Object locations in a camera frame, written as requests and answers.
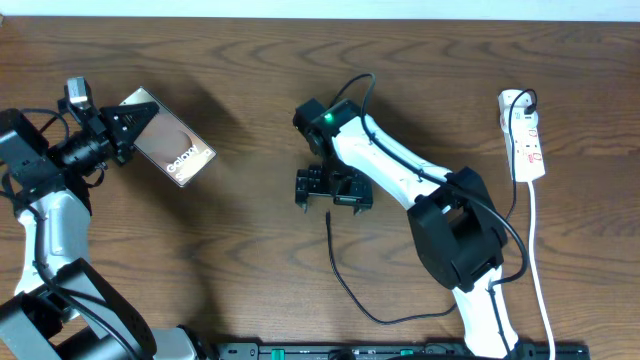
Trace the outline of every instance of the wood grain surface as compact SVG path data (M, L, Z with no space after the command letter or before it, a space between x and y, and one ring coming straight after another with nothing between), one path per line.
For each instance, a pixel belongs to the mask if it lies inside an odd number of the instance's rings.
M463 337L457 312L375 325L331 273L327 209L338 266L375 315L453 303L389 195L376 188L373 210L358 217L322 200L305 215L293 202L296 170L318 162L291 125L295 107L328 101L364 71L378 76L369 112L379 124L429 161L478 171L502 212L511 188L496 96L537 90L547 168L536 182L537 253L554 333L588 344L594 359L638 358L638 24L6 18L0 28L2 108L53 108L71 76L87 78L99 106L142 85L219 152L185 189L140 155L112 167L91 193L89 231L95 268L152 327L187 324L212 340ZM61 127L47 135L59 139ZM512 222L526 237L526 186L519 194ZM24 233L7 202L0 218L4 302L20 277ZM505 262L506 273L518 267L513 242ZM546 341L530 273L505 293L518 334Z

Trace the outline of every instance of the white power strip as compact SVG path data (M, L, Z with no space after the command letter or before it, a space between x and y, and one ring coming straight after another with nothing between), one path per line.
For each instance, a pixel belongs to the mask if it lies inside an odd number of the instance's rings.
M542 148L540 147L540 137L538 136L538 113L525 114L525 109L532 105L531 96L523 93L522 90L505 90L498 96L500 105L500 127L504 132L504 140L507 145L507 155L509 156L509 167L512 166L511 137L509 136L509 122L511 122L511 133L514 139L515 158L511 169L511 174L515 174L515 181L526 182L529 185L531 224L529 226L529 260L531 261L531 274L533 285L536 290L540 315L544 323L544 330L549 341L549 360L555 360L556 347L551 331L551 323L547 308L544 305L538 266L536 264L535 253L535 229L536 229L536 198L533 189L533 180L545 174L544 162L542 161Z
M513 100L520 95L522 90L505 90L498 96L500 105L500 127L504 132L504 141L507 146L509 156L509 167L511 167L511 138L509 137L509 111ZM523 94L513 106L511 114L511 132L515 142L515 173L517 182L533 181L545 174L544 162L542 160L542 148L538 137L538 112L525 114L527 106L532 104L531 96Z

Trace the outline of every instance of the white cable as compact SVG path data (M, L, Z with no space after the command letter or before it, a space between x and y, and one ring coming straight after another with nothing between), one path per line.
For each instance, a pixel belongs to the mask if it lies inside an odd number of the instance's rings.
M535 257L535 232L536 232L536 194L533 190L533 181L528 181L529 185L529 203L531 204L531 225L529 226L529 260L531 261L531 274L533 275L533 285L536 289L536 297L540 306L540 315L544 323L544 330L547 333L547 341L549 342L549 360L556 358L556 344L553 341L553 333L551 332L551 324L549 323L549 315L547 315L547 307L544 305L542 297L542 288L540 288L540 277L538 276L538 267L536 266Z

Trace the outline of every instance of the black bracket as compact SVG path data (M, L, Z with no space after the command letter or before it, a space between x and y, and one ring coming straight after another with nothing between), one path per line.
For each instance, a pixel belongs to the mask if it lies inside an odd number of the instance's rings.
M362 172L344 168L342 172L329 171L321 165L298 170L296 176L296 204L307 212L309 196L333 197L336 205L353 206L357 215L373 206L371 180Z
M482 178L473 170L449 174L447 183L475 194L495 211ZM458 210L459 215L449 220L443 214L447 209ZM469 292L476 280L504 262L507 235L502 224L484 208L446 188L419 197L407 215L418 257L447 289L459 287Z

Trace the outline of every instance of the smartphone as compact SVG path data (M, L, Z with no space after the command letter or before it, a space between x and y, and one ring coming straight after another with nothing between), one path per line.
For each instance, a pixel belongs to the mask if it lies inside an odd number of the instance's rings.
M178 186L184 187L213 160L216 151L143 87L120 105L150 101L158 104L160 111L134 145Z

